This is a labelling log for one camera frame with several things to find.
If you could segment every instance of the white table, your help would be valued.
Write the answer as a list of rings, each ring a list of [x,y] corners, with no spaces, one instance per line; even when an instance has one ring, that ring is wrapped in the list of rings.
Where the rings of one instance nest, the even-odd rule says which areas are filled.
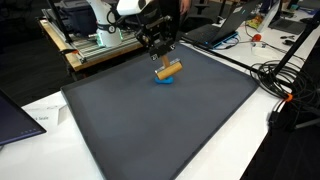
[[[240,27],[238,31],[241,41],[249,40],[244,27]],[[256,33],[250,28],[248,32],[251,35]],[[282,45],[283,40],[280,36],[283,35],[289,34],[277,30],[267,30],[262,33],[264,41],[288,50],[289,47]],[[310,35],[296,55],[307,58],[319,35],[320,28]],[[268,60],[253,56],[250,47],[249,43],[239,44],[219,52],[247,65]],[[210,57],[248,73],[247,70],[223,59]],[[303,65],[297,58],[293,58],[290,62]],[[177,179],[239,179],[263,141],[268,131],[268,115],[278,101],[279,99],[259,88],[210,139]],[[29,104],[24,109],[54,105],[66,105],[60,92]],[[65,116],[59,120],[61,123],[57,127],[50,127],[47,134],[4,147],[0,152],[0,179],[103,179],[72,115],[67,107],[65,110],[67,110],[64,112]]]

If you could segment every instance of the gray tray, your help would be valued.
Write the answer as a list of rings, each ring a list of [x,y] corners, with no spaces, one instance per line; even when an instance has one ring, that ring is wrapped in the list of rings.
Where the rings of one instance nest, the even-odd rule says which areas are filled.
[[[155,84],[161,62],[145,54],[62,88],[108,180],[174,179],[257,88],[185,46],[168,56],[183,64],[171,85]]]

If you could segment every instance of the floor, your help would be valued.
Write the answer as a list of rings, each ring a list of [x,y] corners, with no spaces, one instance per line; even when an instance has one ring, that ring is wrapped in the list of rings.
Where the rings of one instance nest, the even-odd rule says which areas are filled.
[[[47,8],[44,1],[35,0],[31,15],[28,16],[28,30],[10,26],[2,31],[5,43],[0,54],[0,88],[18,105],[23,106],[37,99],[59,91],[61,86],[73,79],[66,74],[65,65],[54,44],[41,35],[33,17],[41,15],[40,9]],[[203,14],[215,20],[220,5],[211,3]],[[316,46],[304,66],[320,83],[319,46]],[[280,118],[287,120],[295,115],[285,106]],[[305,114],[300,120],[312,119]],[[320,179],[320,129],[311,126],[294,132],[272,129],[252,159],[242,179],[252,180],[313,180]]]

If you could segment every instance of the desk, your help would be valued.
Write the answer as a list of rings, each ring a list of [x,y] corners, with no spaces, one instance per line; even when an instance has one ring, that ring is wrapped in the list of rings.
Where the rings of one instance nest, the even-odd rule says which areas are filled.
[[[40,20],[39,24],[40,24],[41,28],[43,29],[43,31],[46,34],[48,34],[48,36],[56,44],[59,51],[72,48],[72,47],[70,47],[70,45],[68,43],[64,42],[64,40],[61,38],[61,36],[58,33],[59,30],[57,28],[55,28],[54,25],[49,23],[46,19]],[[86,62],[82,62],[83,60],[81,60],[81,57],[79,57],[75,54],[72,54],[72,53],[66,54],[65,60],[67,61],[67,64],[71,66],[71,68],[72,68],[71,72],[73,72],[73,71],[78,72],[80,70],[89,68],[89,67],[96,65],[98,63],[110,60],[112,58],[118,57],[120,55],[123,55],[128,52],[131,52],[131,51],[134,51],[134,50],[141,48],[142,47],[141,43],[139,43],[133,36],[132,36],[132,38],[133,39],[129,40],[130,42],[128,44],[126,44],[125,46],[115,48],[114,50],[112,50],[110,52],[101,52],[101,54],[97,55],[97,57],[95,57],[93,60],[88,60]]]
[[[239,28],[239,33],[242,40],[248,39],[243,33],[243,27]],[[282,40],[278,36],[282,35],[288,34],[276,30],[263,33],[267,42],[288,49],[281,45]],[[319,35],[320,28],[310,35],[310,41],[304,43],[297,55],[306,58]],[[268,60],[251,55],[250,46],[239,44],[223,53],[229,57],[237,57],[247,65]],[[225,60],[212,58],[248,73]],[[303,65],[301,60],[292,61]],[[240,179],[268,132],[268,115],[278,101],[279,99],[259,88],[209,140],[177,179]],[[24,109],[52,105],[66,105],[60,92],[29,104]],[[49,129],[47,134],[5,146],[0,152],[0,162],[0,179],[103,179],[70,113],[67,113],[63,123]]]

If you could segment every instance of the laptop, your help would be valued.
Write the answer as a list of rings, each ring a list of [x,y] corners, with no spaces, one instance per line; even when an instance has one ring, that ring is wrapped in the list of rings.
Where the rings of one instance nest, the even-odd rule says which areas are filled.
[[[0,147],[45,132],[44,128],[0,90]]]
[[[283,32],[287,32],[290,34],[295,34],[295,35],[301,34],[302,31],[306,28],[306,24],[304,24],[302,22],[291,21],[291,20],[283,19],[283,18],[279,17],[282,12],[282,3],[279,4],[278,11],[280,13],[278,13],[275,17],[277,20],[272,22],[269,25],[269,28],[276,29],[276,30],[283,31]]]
[[[260,2],[261,0],[252,0],[246,4],[237,6],[221,27],[207,24],[183,34],[181,39],[212,49],[220,45],[221,42],[236,36],[238,27],[247,19]]]

